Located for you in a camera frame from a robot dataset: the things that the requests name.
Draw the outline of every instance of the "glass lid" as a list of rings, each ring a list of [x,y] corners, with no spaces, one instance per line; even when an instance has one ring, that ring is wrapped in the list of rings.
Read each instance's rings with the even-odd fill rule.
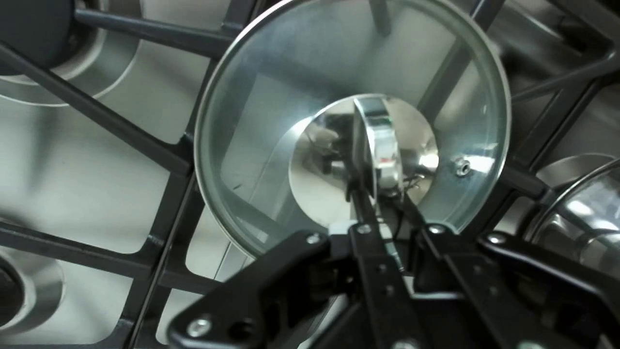
[[[242,249],[347,232],[334,146],[365,109],[384,113],[366,133],[397,140],[386,150],[407,201],[430,224],[469,226],[510,137],[506,78],[475,24],[438,0],[283,3],[223,57],[196,125],[200,187]]]

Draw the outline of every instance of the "pot lid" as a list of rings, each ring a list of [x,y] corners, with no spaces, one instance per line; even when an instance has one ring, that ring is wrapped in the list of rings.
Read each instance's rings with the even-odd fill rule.
[[[308,154],[334,137],[324,121],[365,104],[407,144],[401,179],[427,222],[469,226],[510,137],[506,78],[475,24],[430,0],[281,3],[223,57],[196,125],[200,187],[241,247],[262,255],[295,232],[345,233],[337,162],[326,175]]]

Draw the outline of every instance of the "gas stove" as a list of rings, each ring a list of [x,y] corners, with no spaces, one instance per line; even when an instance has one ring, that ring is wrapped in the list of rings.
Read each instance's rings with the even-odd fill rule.
[[[47,14],[41,0],[4,3],[0,24],[16,12],[33,22]],[[0,328],[0,344],[165,348],[177,313],[252,263],[200,197],[192,131],[217,61],[270,5],[62,5],[49,10],[55,22],[41,22],[51,32],[45,43],[55,32],[70,38],[56,47],[24,45],[37,34],[4,36],[10,28],[0,26],[0,261],[8,264],[0,268],[24,284],[24,305]],[[510,166],[535,175],[566,158],[620,156],[618,9],[454,5],[487,30],[508,73]],[[521,235],[531,210],[521,193],[520,181],[500,181],[463,235],[490,228]]]

